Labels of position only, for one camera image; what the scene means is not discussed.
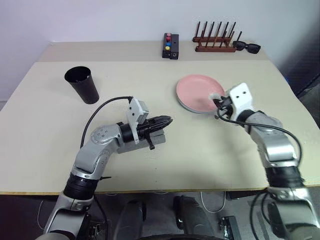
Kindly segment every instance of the wooden rack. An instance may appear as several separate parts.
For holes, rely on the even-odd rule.
[[[211,24],[208,36],[205,36],[207,24],[208,22],[206,21],[200,36],[198,36],[200,21],[197,24],[195,36],[192,39],[194,43],[198,43],[198,46],[195,47],[195,51],[211,53],[234,53],[236,49],[233,46],[230,46],[230,43],[235,33],[234,28],[236,22],[234,22],[229,34],[227,34],[227,29],[229,25],[229,22],[227,22],[221,36],[219,36],[219,32],[222,22],[220,22],[219,26],[217,27],[215,36],[211,36],[215,22]]]

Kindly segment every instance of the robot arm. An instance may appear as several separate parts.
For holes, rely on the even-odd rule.
[[[245,83],[231,88],[226,96],[216,96],[213,102],[218,108],[216,118],[226,120],[222,118],[226,115],[229,119],[226,122],[240,124],[257,144],[269,182],[267,191],[274,199],[268,205],[273,233],[290,240],[320,239],[319,220],[303,184],[295,149],[284,132],[271,128],[282,128],[281,122],[254,111],[252,96]]]
[[[69,179],[60,193],[44,228],[37,240],[67,239],[78,236],[88,218],[87,210],[94,200],[94,192],[112,153],[125,153],[166,141],[163,128],[172,119],[158,116],[147,119],[147,106],[133,98],[127,111],[128,123],[119,122],[95,129],[90,140],[76,155]]]

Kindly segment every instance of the black control box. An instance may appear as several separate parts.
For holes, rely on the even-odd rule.
[[[179,57],[179,34],[165,33],[163,36],[162,57],[175,59]]]

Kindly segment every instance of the black cable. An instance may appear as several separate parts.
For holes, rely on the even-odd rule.
[[[254,227],[254,214],[253,214],[253,213],[254,213],[254,206],[255,206],[255,204],[256,204],[257,199],[259,198],[259,196],[260,196],[261,194],[265,193],[266,190],[267,190],[267,188],[265,188],[265,189],[261,190],[260,192],[258,192],[258,193],[255,195],[255,197],[254,197],[254,199],[253,199],[253,201],[252,201],[252,203],[251,203],[251,206],[250,206],[250,214],[249,214],[250,226],[251,226],[251,231],[252,231],[252,233],[253,233],[253,236],[254,236],[254,238],[255,238],[256,240],[259,240],[259,238],[258,238],[258,235],[257,235],[256,230],[255,230],[255,227]]]
[[[299,167],[299,165],[301,163],[301,160],[302,160],[302,147],[301,147],[301,144],[300,144],[298,138],[295,135],[293,135],[291,132],[289,132],[288,130],[285,130],[285,129],[281,128],[281,127],[267,125],[267,124],[249,123],[249,122],[244,122],[244,121],[229,120],[229,119],[226,119],[226,118],[221,116],[221,114],[220,114],[221,110],[223,110],[223,109],[218,109],[217,115],[222,121],[225,121],[225,122],[228,122],[228,123],[233,123],[233,124],[239,124],[239,125],[248,125],[248,126],[256,126],[256,127],[275,129],[275,130],[281,131],[281,132],[283,132],[285,134],[288,134],[290,137],[292,137],[296,141],[296,144],[298,145],[299,157],[297,158],[297,161],[298,161],[297,167]]]
[[[267,215],[266,215],[266,213],[265,213],[265,208],[264,208],[264,206],[265,206],[265,201],[266,201],[266,198],[267,198],[268,195],[269,195],[269,193],[266,192],[266,193],[264,194],[263,198],[262,198],[262,201],[261,201],[261,212],[262,212],[262,215],[263,215],[264,220],[270,225],[270,220],[267,218]]]
[[[101,213],[103,215],[104,226],[105,226],[105,238],[104,239],[108,240],[108,229],[109,229],[109,226],[108,226],[107,215],[106,215],[104,209],[102,208],[102,206],[101,206],[101,204],[100,204],[100,202],[99,202],[99,200],[98,200],[98,198],[97,198],[97,196],[95,194],[93,194],[93,198],[94,198],[96,204],[98,205],[98,207],[99,207],[99,209],[100,209],[100,211],[101,211]]]
[[[88,122],[86,123],[84,130],[83,130],[83,134],[82,134],[82,138],[81,138],[81,144],[80,144],[80,148],[82,148],[84,146],[85,143],[85,137],[86,137],[86,132],[88,130],[88,127],[92,121],[92,119],[94,119],[95,115],[100,111],[100,109],[102,109],[105,105],[107,105],[108,103],[115,101],[115,100],[120,100],[120,99],[128,99],[129,103],[131,102],[133,96],[118,96],[118,97],[114,97],[109,99],[108,101],[105,101],[104,103],[102,103],[96,110],[95,112],[91,115],[91,117],[89,118]]]

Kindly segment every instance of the white wall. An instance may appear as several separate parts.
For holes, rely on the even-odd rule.
[[[1,0],[0,100],[51,41],[161,40],[164,32],[190,41],[199,20],[237,21],[242,39],[281,68],[311,26],[319,31],[319,15],[319,0]]]

